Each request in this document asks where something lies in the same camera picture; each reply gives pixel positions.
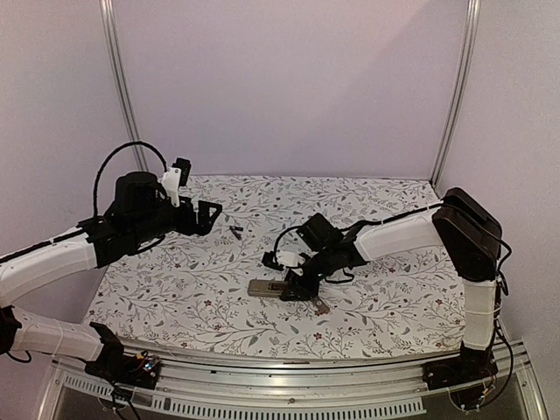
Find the beige battery cover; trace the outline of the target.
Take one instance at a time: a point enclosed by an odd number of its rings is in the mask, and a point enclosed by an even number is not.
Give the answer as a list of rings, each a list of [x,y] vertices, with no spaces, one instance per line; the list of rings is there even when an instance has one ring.
[[[311,303],[313,304],[313,306],[316,309],[316,314],[317,315],[326,315],[329,313],[330,308],[328,306],[328,304],[321,299],[320,297],[313,297],[311,299]]]

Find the beige remote control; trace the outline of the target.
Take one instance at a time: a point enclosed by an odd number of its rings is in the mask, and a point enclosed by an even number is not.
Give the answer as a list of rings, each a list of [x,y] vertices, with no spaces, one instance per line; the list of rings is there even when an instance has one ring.
[[[280,298],[287,285],[285,281],[253,279],[248,284],[248,295],[256,298]]]

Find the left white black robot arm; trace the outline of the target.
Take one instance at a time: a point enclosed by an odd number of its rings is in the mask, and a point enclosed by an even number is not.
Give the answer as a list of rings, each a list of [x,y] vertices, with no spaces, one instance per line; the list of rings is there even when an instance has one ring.
[[[1,352],[37,352],[74,357],[112,380],[130,372],[131,358],[105,325],[73,324],[28,313],[16,300],[61,278],[101,269],[125,256],[157,246],[169,233],[208,235],[222,206],[180,195],[186,173],[168,169],[163,177],[134,171],[115,182],[115,198],[64,234],[1,259]]]

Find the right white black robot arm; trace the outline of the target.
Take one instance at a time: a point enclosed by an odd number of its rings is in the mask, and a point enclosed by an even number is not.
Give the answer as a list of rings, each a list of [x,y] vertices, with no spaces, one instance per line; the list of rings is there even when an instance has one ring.
[[[405,251],[444,248],[464,283],[465,332],[458,357],[442,368],[462,382],[490,371],[500,301],[509,293],[502,266],[513,250],[502,238],[501,224],[463,189],[452,188],[437,203],[385,220],[338,228],[316,213],[294,230],[313,254],[284,265],[283,301],[316,298],[320,284],[339,270]]]

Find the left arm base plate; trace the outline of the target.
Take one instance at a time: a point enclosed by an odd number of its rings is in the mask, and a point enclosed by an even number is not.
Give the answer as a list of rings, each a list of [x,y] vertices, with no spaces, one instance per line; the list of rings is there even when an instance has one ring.
[[[161,371],[161,359],[154,353],[142,351],[135,355],[108,353],[98,360],[86,361],[84,371],[111,385],[153,390]]]

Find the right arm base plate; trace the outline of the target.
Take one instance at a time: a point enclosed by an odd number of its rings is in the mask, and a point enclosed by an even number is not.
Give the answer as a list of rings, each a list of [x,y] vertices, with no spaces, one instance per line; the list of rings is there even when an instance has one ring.
[[[459,355],[422,365],[422,380],[428,390],[444,389],[490,378],[498,373],[492,356]]]

